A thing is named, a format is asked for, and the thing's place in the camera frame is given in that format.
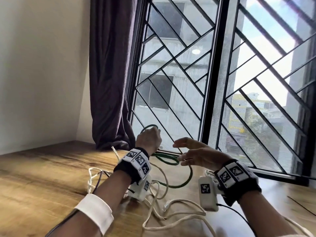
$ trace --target wooden surface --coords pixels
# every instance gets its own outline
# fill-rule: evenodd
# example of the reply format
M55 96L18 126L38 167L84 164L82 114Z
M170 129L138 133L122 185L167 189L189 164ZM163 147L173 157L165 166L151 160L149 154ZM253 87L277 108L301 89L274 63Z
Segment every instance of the wooden surface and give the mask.
M180 184L187 179L189 168L168 166L154 157L151 161L162 167L170 184ZM0 236L42 237L59 223L85 196L88 168L99 167L112 170L117 163L113 152L99 152L94 145L84 142L68 142L48 147L0 156ZM170 189L166 198L159 201L185 198L198 200L197 179L203 168L194 167L191 182L181 189ZM153 167L154 179L163 180ZM283 215L293 219L316 235L316 217L288 199L289 195L313 212L316 212L316 190L292 184L260 179L263 194ZM233 207L241 212L238 204ZM175 204L170 211L189 210L191 206ZM143 203L123 201L108 236L211 236L204 223L190 220L174 229L158 232L142 231L142 223L148 208ZM173 222L180 218L174 216ZM209 212L207 219L218 236L253 236L247 224L233 211L220 207L216 213ZM151 217L148 226L162 223Z

